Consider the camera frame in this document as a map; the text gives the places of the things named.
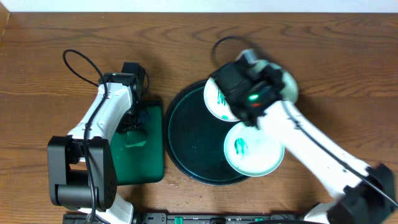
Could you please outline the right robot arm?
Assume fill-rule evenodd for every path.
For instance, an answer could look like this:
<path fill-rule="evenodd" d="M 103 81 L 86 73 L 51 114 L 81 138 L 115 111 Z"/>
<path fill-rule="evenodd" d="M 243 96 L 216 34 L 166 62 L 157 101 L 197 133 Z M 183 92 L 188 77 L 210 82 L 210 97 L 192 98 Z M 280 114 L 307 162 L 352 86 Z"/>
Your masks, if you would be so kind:
<path fill-rule="evenodd" d="M 313 125 L 294 105 L 299 91 L 288 71 L 241 58 L 210 80 L 236 118 L 278 139 L 333 198 L 304 214 L 301 223 L 382 223 L 397 211 L 392 171 L 384 164 L 371 167 Z"/>

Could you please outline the green sponge cloth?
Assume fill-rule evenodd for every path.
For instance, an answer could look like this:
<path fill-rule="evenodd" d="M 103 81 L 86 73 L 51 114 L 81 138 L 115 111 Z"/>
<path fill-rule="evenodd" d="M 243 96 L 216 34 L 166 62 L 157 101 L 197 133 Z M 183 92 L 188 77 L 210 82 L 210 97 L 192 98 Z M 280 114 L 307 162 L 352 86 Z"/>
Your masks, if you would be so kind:
<path fill-rule="evenodd" d="M 125 146 L 130 147 L 141 147 L 147 142 L 147 133 L 144 129 L 134 129 L 127 133 Z"/>

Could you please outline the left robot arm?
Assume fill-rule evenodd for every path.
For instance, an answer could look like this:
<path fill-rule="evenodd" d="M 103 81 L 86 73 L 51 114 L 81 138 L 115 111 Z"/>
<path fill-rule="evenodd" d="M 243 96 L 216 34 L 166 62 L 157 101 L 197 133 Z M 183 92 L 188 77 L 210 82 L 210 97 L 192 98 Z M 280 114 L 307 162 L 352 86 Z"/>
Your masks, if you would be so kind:
<path fill-rule="evenodd" d="M 94 102 L 66 135 L 47 144 L 50 200 L 87 214 L 93 223 L 131 223 L 134 207 L 117 193 L 110 143 L 119 125 L 135 115 L 145 75 L 107 73 Z"/>

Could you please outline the white plate top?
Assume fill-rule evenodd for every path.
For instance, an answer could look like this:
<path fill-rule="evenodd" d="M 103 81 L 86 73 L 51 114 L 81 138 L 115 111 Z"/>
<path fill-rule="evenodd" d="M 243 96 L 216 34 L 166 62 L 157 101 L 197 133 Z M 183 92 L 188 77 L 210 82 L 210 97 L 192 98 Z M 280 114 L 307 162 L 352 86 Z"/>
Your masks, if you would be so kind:
<path fill-rule="evenodd" d="M 209 78 L 204 87 L 203 97 L 208 111 L 216 118 L 226 122 L 237 122 L 239 118 L 230 110 L 229 104 L 225 100 L 225 96 L 218 88 L 215 80 Z"/>

